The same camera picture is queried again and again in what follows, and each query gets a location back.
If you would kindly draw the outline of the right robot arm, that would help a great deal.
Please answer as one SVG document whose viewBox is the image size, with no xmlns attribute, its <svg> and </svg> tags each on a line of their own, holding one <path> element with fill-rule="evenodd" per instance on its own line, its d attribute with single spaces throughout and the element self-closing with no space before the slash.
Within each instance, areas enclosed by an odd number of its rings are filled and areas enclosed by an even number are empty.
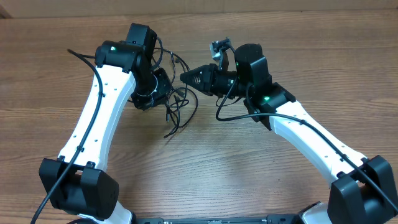
<svg viewBox="0 0 398 224">
<path fill-rule="evenodd" d="M 269 215 L 266 223 L 386 223 L 395 218 L 397 190 L 390 163 L 355 151 L 314 120 L 273 81 L 260 45 L 233 50 L 235 71 L 228 70 L 230 48 L 213 43 L 213 63 L 181 74 L 181 81 L 208 96 L 242 98 L 247 117 L 295 146 L 330 189 L 326 203 L 314 203 L 298 214 Z"/>
</svg>

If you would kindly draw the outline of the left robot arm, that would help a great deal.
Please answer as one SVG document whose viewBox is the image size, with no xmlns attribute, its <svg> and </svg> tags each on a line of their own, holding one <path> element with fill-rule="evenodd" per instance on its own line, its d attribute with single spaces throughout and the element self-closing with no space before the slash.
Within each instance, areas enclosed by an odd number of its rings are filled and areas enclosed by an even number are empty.
<svg viewBox="0 0 398 224">
<path fill-rule="evenodd" d="M 93 83 L 80 119 L 56 159 L 44 159 L 39 176 L 45 203 L 85 223 L 133 223 L 119 202 L 119 184 L 106 170 L 114 132 L 128 101 L 139 110 L 166 102 L 172 89 L 165 70 L 152 63 L 157 34 L 131 24 L 125 40 L 106 41 L 94 56 L 78 58 L 93 71 Z"/>
</svg>

